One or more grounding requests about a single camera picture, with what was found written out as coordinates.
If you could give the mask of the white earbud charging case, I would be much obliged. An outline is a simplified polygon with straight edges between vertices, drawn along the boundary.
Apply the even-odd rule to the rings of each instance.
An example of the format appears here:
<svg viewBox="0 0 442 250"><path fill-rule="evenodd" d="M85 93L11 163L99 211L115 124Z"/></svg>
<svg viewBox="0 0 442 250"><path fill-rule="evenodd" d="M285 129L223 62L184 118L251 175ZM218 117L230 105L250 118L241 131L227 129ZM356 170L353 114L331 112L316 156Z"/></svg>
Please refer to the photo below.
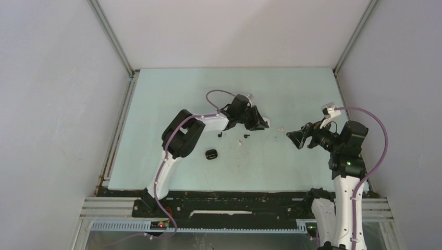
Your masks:
<svg viewBox="0 0 442 250"><path fill-rule="evenodd" d="M268 118L263 118L268 127L270 127L270 120Z"/></svg>

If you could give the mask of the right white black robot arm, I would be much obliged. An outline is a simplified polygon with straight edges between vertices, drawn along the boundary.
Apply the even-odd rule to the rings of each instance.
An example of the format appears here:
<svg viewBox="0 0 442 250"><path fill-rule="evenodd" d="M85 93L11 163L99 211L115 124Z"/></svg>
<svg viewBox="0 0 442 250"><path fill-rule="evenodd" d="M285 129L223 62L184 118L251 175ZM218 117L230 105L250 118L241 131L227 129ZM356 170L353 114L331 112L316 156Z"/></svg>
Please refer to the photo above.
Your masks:
<svg viewBox="0 0 442 250"><path fill-rule="evenodd" d="M347 121L340 133L330 125L306 123L300 130L286 133L297 149L320 146L330 153L329 169L335 193L312 188L303 203L304 213L316 219L318 249L366 249L362 223L362 197L365 163L360 157L368 128L356 121Z"/></svg>

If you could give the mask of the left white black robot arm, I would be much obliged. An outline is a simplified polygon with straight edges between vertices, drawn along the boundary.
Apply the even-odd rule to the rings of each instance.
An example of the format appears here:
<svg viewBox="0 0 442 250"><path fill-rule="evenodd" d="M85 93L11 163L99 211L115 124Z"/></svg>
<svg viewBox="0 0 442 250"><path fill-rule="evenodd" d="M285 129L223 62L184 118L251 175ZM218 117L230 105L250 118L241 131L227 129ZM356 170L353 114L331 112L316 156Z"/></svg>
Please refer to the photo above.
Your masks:
<svg viewBox="0 0 442 250"><path fill-rule="evenodd" d="M215 107L212 114L196 115L186 109L181 110L162 134L162 157L157 172L149 186L143 190L141 200L144 209L152 217L158 217L165 210L162 201L167 197L170 181L174 172L173 165L189 156L203 133L223 131L244 125L249 131L262 131L269 128L270 120L263 117L249 96L235 95L231 103Z"/></svg>

